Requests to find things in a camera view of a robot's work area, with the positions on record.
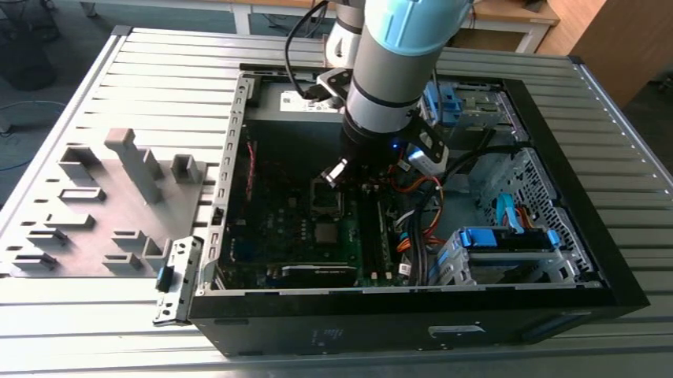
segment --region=blue latch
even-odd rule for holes
[[[175,269],[172,266],[164,265],[159,269],[159,274],[156,275],[155,289],[162,293],[167,293],[172,285],[172,275]]]
[[[458,124],[458,119],[463,114],[463,101],[455,95],[451,85],[441,86],[442,94],[438,96],[438,90],[434,85],[434,82],[430,82],[425,88],[425,97],[429,100],[430,114],[433,120],[439,118],[439,104],[442,101],[443,106],[443,126],[455,126]]]
[[[433,264],[433,267],[430,268],[430,271],[429,271],[429,278],[433,278],[433,276],[435,274],[438,274],[439,272],[439,267],[442,266],[443,262],[446,261],[446,259],[449,258],[449,252],[445,250],[442,252],[442,254],[439,254],[439,258],[438,260],[435,261],[435,263]]]
[[[496,234],[489,228],[466,228],[461,231],[462,246],[497,246]]]
[[[554,248],[558,248],[561,246],[561,237],[558,236],[557,230],[546,230],[546,237]]]
[[[524,233],[524,227],[518,223],[517,210],[514,208],[514,197],[509,193],[501,193],[496,204],[496,222],[502,223],[502,218],[508,215],[508,223],[517,234]]]

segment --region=black cable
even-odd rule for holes
[[[323,0],[319,2],[319,4],[311,8],[311,10],[305,14],[297,25],[294,26],[293,30],[290,31],[290,34],[287,35],[287,39],[285,41],[285,71],[287,71],[287,76],[290,78],[290,82],[294,85],[294,89],[297,90],[297,93],[299,93],[299,96],[302,96],[303,99],[313,99],[307,98],[306,92],[299,86],[299,83],[297,83],[295,75],[293,73],[293,67],[290,66],[290,44],[293,43],[293,38],[295,37],[297,31],[302,28],[302,25],[306,23],[306,21],[314,16],[314,13],[318,12],[323,7],[326,7],[329,4],[327,0]]]
[[[326,17],[327,17],[327,7],[325,7],[323,10],[321,11],[318,20],[315,21],[315,26],[311,29],[311,31],[306,34],[306,38],[314,38],[314,34],[318,31],[319,27],[322,26]]]
[[[522,147],[521,146],[490,146],[485,147],[482,149],[474,150],[467,152],[465,155],[462,155],[446,168],[442,178],[439,179],[439,183],[443,184],[446,183],[446,180],[449,177],[451,177],[459,170],[461,168],[480,159],[481,156],[488,155],[488,154],[516,154],[518,151],[521,151]],[[425,206],[430,202],[430,198],[433,198],[433,190],[426,191],[423,198],[417,204],[417,211],[413,213],[411,218],[409,219],[409,242],[411,243],[411,254],[413,256],[417,257],[418,263],[422,264],[422,261],[425,259],[426,264],[427,264],[427,251],[425,248],[425,240],[423,240],[423,231],[422,231],[422,215],[423,215],[423,209]],[[427,274],[423,273],[423,271],[427,269],[427,266],[418,266],[418,275],[423,274],[425,276],[417,277],[418,285],[425,286],[425,283],[427,283]]]
[[[311,7],[309,9],[311,9],[314,7],[315,7],[315,0],[311,0]],[[311,19],[310,19],[310,22],[306,24],[305,38],[309,37],[309,28],[311,27],[311,21],[313,21]]]
[[[443,125],[443,96],[442,96],[442,88],[439,87],[439,79],[438,79],[438,67],[434,67],[433,70],[433,81],[434,81],[434,89],[438,92],[438,125]]]
[[[279,29],[285,33],[285,35],[287,36],[287,34],[290,33],[290,28],[287,28],[285,25],[281,25],[279,23],[277,23],[270,15],[262,14],[262,17],[266,18],[266,20],[270,22],[269,28]]]
[[[421,273],[418,272],[418,254],[417,251],[413,249],[409,249],[409,262],[411,263],[411,269],[409,272],[409,286],[418,286],[418,278],[421,277]]]

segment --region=blue cable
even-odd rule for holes
[[[32,159],[31,159],[31,160],[28,160],[28,161],[25,161],[25,162],[23,162],[21,164],[16,164],[16,165],[13,165],[13,166],[11,166],[11,167],[7,167],[7,168],[0,168],[0,172],[5,172],[5,171],[9,171],[9,170],[12,170],[12,169],[20,168],[20,167],[23,167],[24,165],[27,165],[31,161],[32,161]]]

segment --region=silver latch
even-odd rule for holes
[[[152,321],[156,327],[164,325],[190,325],[191,296],[196,282],[199,257],[203,250],[203,239],[198,236],[178,239],[171,246],[166,265],[156,277],[156,316]]]

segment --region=white label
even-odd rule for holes
[[[409,172],[411,169],[411,165],[405,160],[398,161],[398,167],[405,171]]]
[[[305,100],[297,91],[281,93],[281,112],[338,113],[325,102]]]
[[[409,276],[411,274],[410,264],[399,264],[399,274],[402,274],[403,276]]]

